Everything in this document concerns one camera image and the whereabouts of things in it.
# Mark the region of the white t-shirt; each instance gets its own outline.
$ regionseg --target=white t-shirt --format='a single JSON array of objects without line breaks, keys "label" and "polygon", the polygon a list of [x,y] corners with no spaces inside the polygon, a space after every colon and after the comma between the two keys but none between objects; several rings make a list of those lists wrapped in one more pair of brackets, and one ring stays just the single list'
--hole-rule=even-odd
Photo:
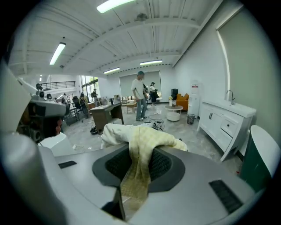
[{"label": "white t-shirt", "polygon": [[132,82],[131,90],[136,90],[136,96],[138,99],[144,98],[144,83],[142,80],[134,79]]},{"label": "white t-shirt", "polygon": [[65,99],[65,104],[67,103],[67,97],[64,95],[63,98]]},{"label": "white t-shirt", "polygon": [[151,91],[151,92],[153,92],[155,89],[156,88],[154,86],[152,86],[152,85],[149,87],[149,91]]}]

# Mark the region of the railing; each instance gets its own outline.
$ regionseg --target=railing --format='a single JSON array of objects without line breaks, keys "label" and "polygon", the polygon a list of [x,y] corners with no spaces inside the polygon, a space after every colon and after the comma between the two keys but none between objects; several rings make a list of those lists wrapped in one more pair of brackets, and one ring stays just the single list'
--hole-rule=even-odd
[{"label": "railing", "polygon": [[44,91],[59,89],[59,88],[75,87],[75,81],[42,83],[41,87]]}]

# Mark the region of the sofa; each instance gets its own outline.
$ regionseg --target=sofa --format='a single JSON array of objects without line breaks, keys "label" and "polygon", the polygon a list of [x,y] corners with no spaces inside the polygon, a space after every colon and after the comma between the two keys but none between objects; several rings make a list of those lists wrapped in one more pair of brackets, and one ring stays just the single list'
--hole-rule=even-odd
[{"label": "sofa", "polygon": [[177,94],[176,105],[180,105],[183,107],[183,110],[187,110],[188,109],[188,99],[189,99],[188,94],[185,94],[184,96],[182,96],[181,94]]}]

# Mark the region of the drawer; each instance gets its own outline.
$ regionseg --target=drawer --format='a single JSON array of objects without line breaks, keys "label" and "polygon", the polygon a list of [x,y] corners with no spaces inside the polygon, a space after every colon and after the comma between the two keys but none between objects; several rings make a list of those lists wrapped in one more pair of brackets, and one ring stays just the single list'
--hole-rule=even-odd
[{"label": "drawer", "polygon": [[227,132],[231,137],[234,137],[234,134],[236,132],[238,123],[229,119],[229,118],[224,118],[220,128]]},{"label": "drawer", "polygon": [[223,150],[223,152],[226,151],[226,149],[228,148],[231,141],[232,141],[231,136],[229,136],[227,133],[225,133],[221,129],[218,131],[218,134],[216,137],[216,143]]}]

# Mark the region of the speaker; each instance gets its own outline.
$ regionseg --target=speaker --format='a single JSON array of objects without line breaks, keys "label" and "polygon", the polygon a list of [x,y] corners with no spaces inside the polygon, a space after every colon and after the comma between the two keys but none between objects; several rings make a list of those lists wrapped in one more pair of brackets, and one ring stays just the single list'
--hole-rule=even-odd
[{"label": "speaker", "polygon": [[177,99],[177,94],[179,93],[179,89],[172,89],[171,90],[171,97],[173,100]]},{"label": "speaker", "polygon": [[179,93],[179,89],[172,89],[171,90],[171,95],[175,94],[177,95]]}]

